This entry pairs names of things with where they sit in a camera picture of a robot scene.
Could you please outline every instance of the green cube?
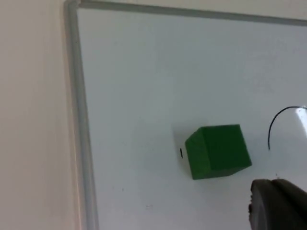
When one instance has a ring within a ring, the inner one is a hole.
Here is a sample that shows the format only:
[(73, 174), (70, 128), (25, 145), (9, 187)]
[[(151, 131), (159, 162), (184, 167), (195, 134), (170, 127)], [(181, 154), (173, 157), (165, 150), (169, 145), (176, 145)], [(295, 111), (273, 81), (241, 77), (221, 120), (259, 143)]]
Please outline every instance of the green cube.
[(240, 125), (206, 126), (186, 140), (194, 180), (232, 175), (251, 166)]

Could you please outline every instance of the white wall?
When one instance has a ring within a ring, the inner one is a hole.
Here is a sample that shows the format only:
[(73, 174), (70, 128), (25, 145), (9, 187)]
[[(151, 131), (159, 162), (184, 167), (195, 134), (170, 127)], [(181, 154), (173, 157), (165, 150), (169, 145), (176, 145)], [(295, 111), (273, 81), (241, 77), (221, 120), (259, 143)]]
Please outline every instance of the white wall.
[(0, 6), (0, 229), (74, 230), (63, 0)]

